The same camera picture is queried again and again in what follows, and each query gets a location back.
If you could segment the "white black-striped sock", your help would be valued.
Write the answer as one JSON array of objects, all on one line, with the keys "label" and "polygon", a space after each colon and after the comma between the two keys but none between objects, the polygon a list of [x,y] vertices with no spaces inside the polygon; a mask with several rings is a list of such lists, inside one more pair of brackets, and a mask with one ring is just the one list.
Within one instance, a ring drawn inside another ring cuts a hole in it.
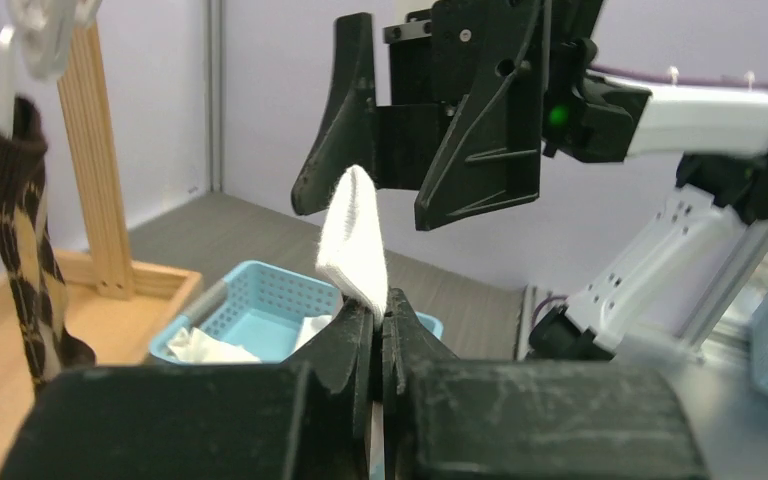
[{"label": "white black-striped sock", "polygon": [[331,196],[315,269],[372,314],[375,333],[381,330],[389,287],[377,193],[358,165],[345,170]]},{"label": "white black-striped sock", "polygon": [[299,328],[297,338],[291,353],[294,354],[297,350],[307,344],[313,337],[315,337],[320,331],[326,328],[332,321],[332,315],[319,315],[313,317],[304,317],[301,326]]}]

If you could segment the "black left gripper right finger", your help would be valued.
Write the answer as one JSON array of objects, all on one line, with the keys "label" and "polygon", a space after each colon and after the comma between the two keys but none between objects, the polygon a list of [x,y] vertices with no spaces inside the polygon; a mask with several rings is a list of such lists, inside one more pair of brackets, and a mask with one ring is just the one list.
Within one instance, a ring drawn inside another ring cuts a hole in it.
[{"label": "black left gripper right finger", "polygon": [[461,359],[398,288],[381,337],[388,479],[709,475],[678,396],[653,369]]}]

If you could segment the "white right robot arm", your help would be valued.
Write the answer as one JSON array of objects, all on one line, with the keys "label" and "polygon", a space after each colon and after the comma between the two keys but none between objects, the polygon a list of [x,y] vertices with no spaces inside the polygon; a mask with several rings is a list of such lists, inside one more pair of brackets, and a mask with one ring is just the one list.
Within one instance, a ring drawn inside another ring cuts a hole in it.
[{"label": "white right robot arm", "polygon": [[368,13],[334,23],[328,102],[291,191],[299,215],[360,177],[413,190],[429,231],[537,200],[543,158],[678,153],[675,187],[631,244],[534,326],[531,354],[609,360],[652,294],[733,220],[768,220],[768,85],[636,77],[594,65],[598,1],[438,1],[384,31],[375,98]]}]

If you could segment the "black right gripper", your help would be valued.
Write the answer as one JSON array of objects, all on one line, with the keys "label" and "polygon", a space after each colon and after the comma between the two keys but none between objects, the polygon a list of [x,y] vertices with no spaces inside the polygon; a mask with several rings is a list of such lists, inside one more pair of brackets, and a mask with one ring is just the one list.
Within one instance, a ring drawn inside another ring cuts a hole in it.
[{"label": "black right gripper", "polygon": [[419,231],[536,201],[550,51],[589,38],[601,9],[438,1],[412,12],[384,31],[391,102],[378,114],[373,17],[337,18],[328,99],[291,189],[293,211],[326,209],[345,170],[374,160],[378,187],[419,192]]}]

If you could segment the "white plastic clip hanger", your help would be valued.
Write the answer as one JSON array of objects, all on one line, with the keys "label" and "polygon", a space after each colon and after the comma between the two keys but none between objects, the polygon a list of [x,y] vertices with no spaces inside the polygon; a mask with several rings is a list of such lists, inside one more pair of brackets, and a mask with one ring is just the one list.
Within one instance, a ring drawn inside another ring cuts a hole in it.
[{"label": "white plastic clip hanger", "polygon": [[18,57],[37,80],[66,71],[74,27],[95,22],[100,0],[9,1],[11,22],[0,31],[0,134],[11,137],[17,95]]}]

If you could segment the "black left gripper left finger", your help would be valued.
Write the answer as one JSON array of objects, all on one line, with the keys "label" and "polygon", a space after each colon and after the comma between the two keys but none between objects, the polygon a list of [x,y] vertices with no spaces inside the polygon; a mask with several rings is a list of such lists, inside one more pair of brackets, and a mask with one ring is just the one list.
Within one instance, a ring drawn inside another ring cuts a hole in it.
[{"label": "black left gripper left finger", "polygon": [[371,312],[280,363],[94,367],[37,398],[3,479],[363,479]]}]

